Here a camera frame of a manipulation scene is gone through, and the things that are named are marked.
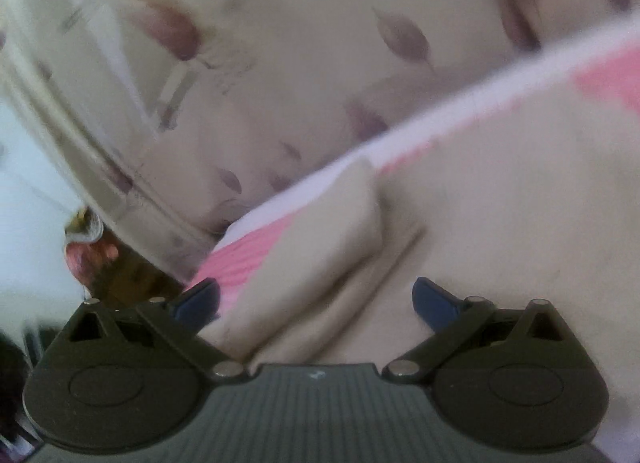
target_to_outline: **mattress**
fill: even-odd
[[[222,290],[220,312],[225,313],[295,212],[322,194],[356,158],[366,157],[380,172],[391,172],[420,158],[445,136],[481,124],[536,91],[567,82],[587,98],[616,104],[640,117],[640,16],[617,20],[549,47],[308,176],[234,223],[193,283],[205,277],[217,279]],[[625,399],[626,409],[611,408],[595,443],[616,463],[638,463],[640,391]]]

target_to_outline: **light blue wall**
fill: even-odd
[[[0,329],[20,344],[26,322],[62,324],[82,302],[63,259],[63,229],[81,204],[0,103]]]

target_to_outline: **gray ribbed surface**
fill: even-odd
[[[478,445],[445,424],[419,388],[386,383],[369,365],[266,367],[250,383],[217,389],[185,429],[153,447],[125,455],[82,456],[46,446],[29,461],[607,462],[588,446],[531,456]]]

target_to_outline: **white strip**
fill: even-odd
[[[367,142],[255,208],[229,227],[215,250],[307,205],[322,194],[355,158],[364,156],[376,168],[384,167],[437,136],[447,135],[474,119],[507,107],[517,98],[568,79],[577,68],[609,58],[628,43],[640,44],[640,14],[615,20],[519,61]]]

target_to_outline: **pink fabric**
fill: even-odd
[[[573,75],[573,81],[585,94],[598,100],[620,100],[640,116],[640,89],[638,88],[640,85],[640,43],[630,42],[612,58],[580,69]],[[460,128],[473,125],[478,120],[504,114],[507,107],[517,106],[521,100],[521,97],[515,97],[505,106],[496,107],[492,111],[475,116]],[[381,174],[392,172],[399,166],[414,161],[436,144],[437,139],[427,140],[389,162],[379,169],[379,172]],[[220,313],[225,313],[234,305],[244,285],[260,268],[271,247],[289,227],[294,215],[295,213],[278,219],[248,233],[220,250],[211,252],[191,281],[190,286],[206,277],[215,278],[222,292]]]

